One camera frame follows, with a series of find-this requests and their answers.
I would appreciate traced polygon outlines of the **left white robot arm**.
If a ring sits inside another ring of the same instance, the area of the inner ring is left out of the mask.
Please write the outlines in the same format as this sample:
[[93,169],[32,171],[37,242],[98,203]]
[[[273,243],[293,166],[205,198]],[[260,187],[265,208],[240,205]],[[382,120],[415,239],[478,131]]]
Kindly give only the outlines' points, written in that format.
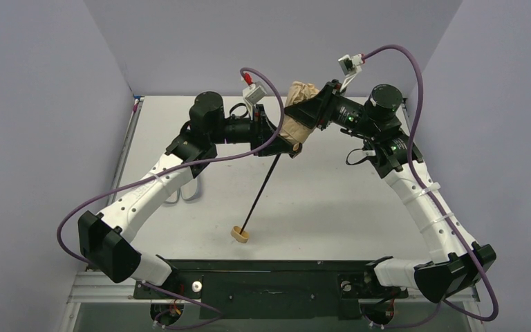
[[111,281],[146,281],[161,286],[173,268],[158,255],[136,250],[131,242],[147,219],[182,186],[196,179],[217,156],[217,145],[248,143],[252,149],[271,145],[261,156],[301,150],[267,118],[262,105],[253,106],[252,117],[225,116],[223,98],[209,91],[196,96],[189,120],[150,169],[149,182],[136,186],[98,213],[86,211],[78,219],[80,252]]

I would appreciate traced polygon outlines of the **purple zippered umbrella case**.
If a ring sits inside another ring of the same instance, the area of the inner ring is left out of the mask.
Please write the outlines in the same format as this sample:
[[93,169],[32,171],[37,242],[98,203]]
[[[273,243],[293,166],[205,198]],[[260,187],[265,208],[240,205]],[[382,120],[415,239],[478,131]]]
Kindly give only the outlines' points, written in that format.
[[185,203],[191,203],[198,200],[203,195],[203,182],[202,177],[197,176],[184,186],[182,186],[177,192],[174,192],[166,201],[165,205],[175,205],[179,201]]

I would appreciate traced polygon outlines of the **beige umbrella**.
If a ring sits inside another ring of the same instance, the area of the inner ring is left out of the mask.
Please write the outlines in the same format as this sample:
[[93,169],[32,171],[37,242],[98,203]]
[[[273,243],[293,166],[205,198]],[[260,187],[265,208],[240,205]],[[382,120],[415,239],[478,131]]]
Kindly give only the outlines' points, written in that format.
[[[312,83],[303,83],[299,81],[294,81],[289,88],[287,97],[286,97],[286,106],[292,106],[294,104],[297,104],[299,102],[304,102],[306,100],[309,100],[313,98],[316,94],[319,93],[319,89],[315,87]],[[295,120],[292,116],[284,116],[283,124],[281,126],[281,137],[288,141],[292,148],[295,150],[298,150],[309,135],[314,131],[314,129],[311,129],[307,127],[304,124],[301,124],[298,120]],[[239,243],[247,243],[250,236],[249,233],[245,230],[248,222],[254,212],[255,207],[257,206],[259,199],[261,198],[264,189],[266,188],[266,185],[268,184],[268,181],[270,180],[270,177],[272,176],[272,173],[277,166],[277,163],[279,162],[279,159],[281,157],[281,154],[277,154],[274,157],[274,160],[268,170],[268,172],[265,175],[265,178],[261,184],[261,187],[251,205],[251,208],[248,212],[248,215],[245,218],[245,221],[243,222],[242,226],[234,226],[231,231],[232,237]]]

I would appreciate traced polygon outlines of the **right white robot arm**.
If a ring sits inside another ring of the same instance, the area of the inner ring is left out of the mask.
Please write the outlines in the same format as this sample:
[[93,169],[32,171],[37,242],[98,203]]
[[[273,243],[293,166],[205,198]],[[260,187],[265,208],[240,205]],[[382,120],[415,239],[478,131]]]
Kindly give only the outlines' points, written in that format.
[[285,106],[284,129],[304,142],[315,128],[337,124],[342,132],[364,141],[373,151],[367,159],[379,177],[398,195],[414,220],[429,251],[428,262],[389,258],[373,267],[382,286],[419,290],[430,302],[438,303],[473,286],[481,277],[476,264],[488,270],[496,260],[489,244],[480,245],[458,222],[439,193],[419,149],[409,143],[396,113],[401,92],[380,84],[365,103],[340,93],[337,80],[323,89],[295,81]]

